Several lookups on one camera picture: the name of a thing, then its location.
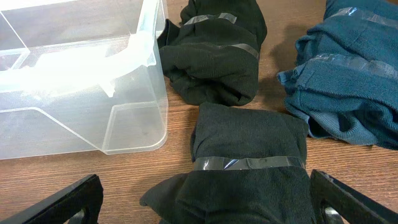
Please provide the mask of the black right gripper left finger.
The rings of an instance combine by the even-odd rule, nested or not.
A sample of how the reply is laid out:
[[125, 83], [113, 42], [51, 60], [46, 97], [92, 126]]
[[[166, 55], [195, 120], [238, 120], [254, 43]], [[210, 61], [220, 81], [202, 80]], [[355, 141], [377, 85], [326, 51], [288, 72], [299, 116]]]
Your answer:
[[97, 224], [102, 204], [100, 178], [91, 174], [1, 221], [1, 224]]

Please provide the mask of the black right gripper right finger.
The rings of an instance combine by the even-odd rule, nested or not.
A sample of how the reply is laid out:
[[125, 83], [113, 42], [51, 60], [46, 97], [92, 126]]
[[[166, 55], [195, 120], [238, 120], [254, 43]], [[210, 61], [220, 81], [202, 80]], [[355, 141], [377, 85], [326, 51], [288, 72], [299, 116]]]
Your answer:
[[312, 170], [310, 193], [317, 223], [397, 224], [397, 213], [331, 175]]

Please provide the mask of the small black taped garment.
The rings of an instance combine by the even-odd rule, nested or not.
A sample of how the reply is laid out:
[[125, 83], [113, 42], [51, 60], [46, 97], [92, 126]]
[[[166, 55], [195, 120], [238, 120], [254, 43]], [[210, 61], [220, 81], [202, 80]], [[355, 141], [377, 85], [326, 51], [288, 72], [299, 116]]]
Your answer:
[[314, 223], [307, 133], [287, 114], [203, 103], [190, 140], [194, 169], [139, 203], [162, 223]]

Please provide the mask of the clear plastic storage bin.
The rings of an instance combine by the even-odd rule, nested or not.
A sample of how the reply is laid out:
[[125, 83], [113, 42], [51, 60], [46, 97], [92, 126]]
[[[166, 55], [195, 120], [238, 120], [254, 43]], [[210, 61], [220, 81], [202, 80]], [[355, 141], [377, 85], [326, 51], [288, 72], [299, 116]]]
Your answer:
[[1, 0], [1, 158], [167, 139], [161, 0]]

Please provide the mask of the teal blue taped sweater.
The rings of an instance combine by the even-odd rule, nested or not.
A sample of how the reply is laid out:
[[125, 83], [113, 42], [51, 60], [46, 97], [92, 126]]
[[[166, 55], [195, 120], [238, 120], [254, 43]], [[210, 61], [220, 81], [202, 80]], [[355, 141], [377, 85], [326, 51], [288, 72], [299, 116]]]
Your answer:
[[284, 105], [313, 138], [397, 149], [397, 5], [328, 0], [278, 74]]

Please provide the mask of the black taped garment roll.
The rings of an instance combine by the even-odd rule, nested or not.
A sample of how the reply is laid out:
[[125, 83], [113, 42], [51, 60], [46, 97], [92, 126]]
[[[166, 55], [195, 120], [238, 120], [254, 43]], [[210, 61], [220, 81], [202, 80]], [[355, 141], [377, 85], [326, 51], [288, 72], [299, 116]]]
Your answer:
[[190, 105], [250, 103], [267, 26], [255, 0], [189, 0], [157, 39], [164, 75]]

